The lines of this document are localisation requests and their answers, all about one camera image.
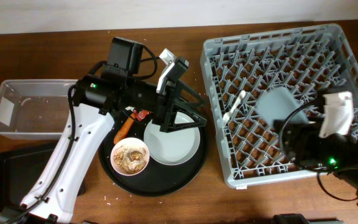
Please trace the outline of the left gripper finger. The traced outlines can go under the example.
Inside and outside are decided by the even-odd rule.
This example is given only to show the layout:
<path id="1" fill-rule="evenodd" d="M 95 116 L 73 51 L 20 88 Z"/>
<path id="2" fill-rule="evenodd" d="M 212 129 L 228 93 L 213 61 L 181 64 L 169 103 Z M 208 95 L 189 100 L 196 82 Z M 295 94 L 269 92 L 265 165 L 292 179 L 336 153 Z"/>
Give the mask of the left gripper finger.
<path id="1" fill-rule="evenodd" d="M 185 82 L 178 81 L 179 96 L 185 99 L 185 104 L 192 108 L 199 108 L 205 105 L 205 100 Z"/>
<path id="2" fill-rule="evenodd" d="M 190 128 L 201 128 L 207 123 L 206 118 L 196 108 L 174 107 L 173 109 L 168 110 L 167 115 L 169 117 L 169 123 L 167 124 L 166 130 L 167 133 Z M 184 123 L 177 123 L 175 121 L 178 115 L 181 115 L 186 119 Z"/>

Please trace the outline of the red snack wrapper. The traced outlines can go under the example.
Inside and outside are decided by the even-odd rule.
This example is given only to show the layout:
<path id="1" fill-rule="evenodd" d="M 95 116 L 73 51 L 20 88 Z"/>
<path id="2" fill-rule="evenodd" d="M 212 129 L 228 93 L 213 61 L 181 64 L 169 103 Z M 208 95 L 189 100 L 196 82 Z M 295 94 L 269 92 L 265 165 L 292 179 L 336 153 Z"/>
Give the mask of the red snack wrapper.
<path id="1" fill-rule="evenodd" d="M 147 110 L 134 110 L 134 115 L 136 120 L 138 121 L 142 121 L 143 119 L 145 119 L 148 115 L 150 114 L 149 111 Z"/>

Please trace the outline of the orange carrot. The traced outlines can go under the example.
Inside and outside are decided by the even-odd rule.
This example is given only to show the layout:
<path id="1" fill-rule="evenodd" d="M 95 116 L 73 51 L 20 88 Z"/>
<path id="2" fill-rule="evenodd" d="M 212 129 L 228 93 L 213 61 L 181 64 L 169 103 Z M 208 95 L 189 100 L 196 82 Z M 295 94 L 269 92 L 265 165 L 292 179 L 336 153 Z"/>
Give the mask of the orange carrot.
<path id="1" fill-rule="evenodd" d="M 113 141 L 114 144 L 117 144 L 119 141 L 123 140 L 127 136 L 135 120 L 136 120 L 136 115 L 135 113 L 132 113 L 130 117 L 127 118 L 126 122 L 122 125 L 121 129 L 115 135 Z"/>

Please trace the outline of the blue cup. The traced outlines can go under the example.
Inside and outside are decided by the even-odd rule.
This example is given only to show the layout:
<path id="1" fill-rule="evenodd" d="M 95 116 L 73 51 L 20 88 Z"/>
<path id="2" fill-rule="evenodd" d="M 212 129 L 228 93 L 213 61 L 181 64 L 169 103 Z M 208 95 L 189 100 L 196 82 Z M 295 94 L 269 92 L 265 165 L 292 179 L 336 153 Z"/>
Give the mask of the blue cup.
<path id="1" fill-rule="evenodd" d="M 274 88 L 264 94 L 257 103 L 256 112 L 269 125 L 285 120 L 301 105 L 285 87 Z"/>

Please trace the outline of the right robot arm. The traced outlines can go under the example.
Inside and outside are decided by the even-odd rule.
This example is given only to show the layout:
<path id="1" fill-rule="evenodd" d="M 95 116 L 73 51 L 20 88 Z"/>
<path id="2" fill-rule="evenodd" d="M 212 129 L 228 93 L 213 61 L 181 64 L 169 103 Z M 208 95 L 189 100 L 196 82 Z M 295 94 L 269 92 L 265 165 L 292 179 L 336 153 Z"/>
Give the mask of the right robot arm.
<path id="1" fill-rule="evenodd" d="M 317 174 L 319 186 L 330 197 L 340 200 L 323 187 L 320 178 L 323 173 L 333 174 L 353 186 L 358 206 L 358 139 L 354 141 L 349 134 L 319 137 L 322 119 L 314 119 L 311 124 L 293 123 L 292 118 L 305 108 L 301 106 L 286 119 L 273 122 L 280 149 L 298 168 Z"/>

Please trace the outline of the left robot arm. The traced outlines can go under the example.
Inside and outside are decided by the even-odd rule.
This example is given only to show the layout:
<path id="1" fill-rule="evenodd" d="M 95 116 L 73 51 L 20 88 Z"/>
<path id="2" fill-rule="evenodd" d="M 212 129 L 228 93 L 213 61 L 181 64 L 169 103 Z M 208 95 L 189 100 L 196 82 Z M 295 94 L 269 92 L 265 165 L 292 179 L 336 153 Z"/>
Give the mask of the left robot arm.
<path id="1" fill-rule="evenodd" d="M 24 223 L 29 217 L 47 223 L 69 223 L 91 161 L 114 126 L 114 117 L 127 107 L 149 111 L 165 133 L 206 124 L 198 108 L 204 100 L 182 99 L 192 89 L 181 81 L 189 63 L 171 51 L 153 55 L 165 68 L 153 85 L 139 75 L 147 47 L 134 40 L 113 38 L 107 60 L 98 62 L 68 89 L 70 113 L 63 133 L 41 176 L 17 209 L 4 209 L 0 223 Z"/>

